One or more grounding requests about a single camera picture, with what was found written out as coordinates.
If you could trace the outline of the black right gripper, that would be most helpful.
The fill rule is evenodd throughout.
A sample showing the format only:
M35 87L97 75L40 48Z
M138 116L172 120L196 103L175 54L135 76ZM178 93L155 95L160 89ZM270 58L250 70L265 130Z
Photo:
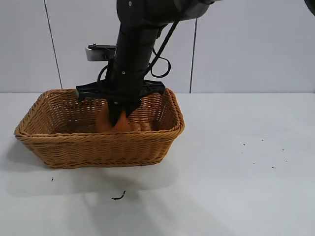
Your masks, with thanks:
M164 92L165 85L162 82L145 80L141 71L118 70L112 59L101 69L95 82L75 89L80 102L86 99L109 100L108 112L112 127L139 108L141 98Z

